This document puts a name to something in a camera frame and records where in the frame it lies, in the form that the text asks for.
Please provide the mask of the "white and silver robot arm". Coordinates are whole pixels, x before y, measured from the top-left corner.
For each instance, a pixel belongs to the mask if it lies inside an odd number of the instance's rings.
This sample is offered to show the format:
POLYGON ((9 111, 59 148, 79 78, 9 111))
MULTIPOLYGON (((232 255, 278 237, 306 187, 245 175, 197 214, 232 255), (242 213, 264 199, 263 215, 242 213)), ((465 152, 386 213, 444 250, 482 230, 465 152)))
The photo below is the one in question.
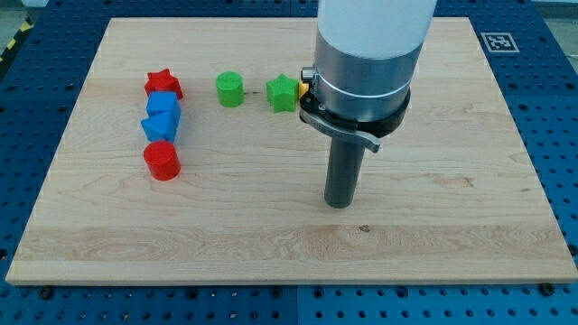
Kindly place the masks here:
POLYGON ((373 122, 405 102, 436 0, 322 0, 314 94, 335 116, 373 122))

